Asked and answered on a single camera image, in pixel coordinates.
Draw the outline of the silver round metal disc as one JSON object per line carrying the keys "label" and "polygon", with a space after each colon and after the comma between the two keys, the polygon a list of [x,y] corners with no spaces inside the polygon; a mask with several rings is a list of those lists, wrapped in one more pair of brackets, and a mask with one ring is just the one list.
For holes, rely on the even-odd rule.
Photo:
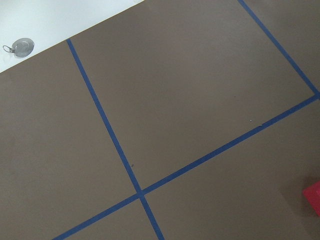
{"label": "silver round metal disc", "polygon": [[25,58],[34,50],[35,43],[30,38],[20,38],[16,40],[11,46],[3,45],[5,52],[13,54],[16,58]]}

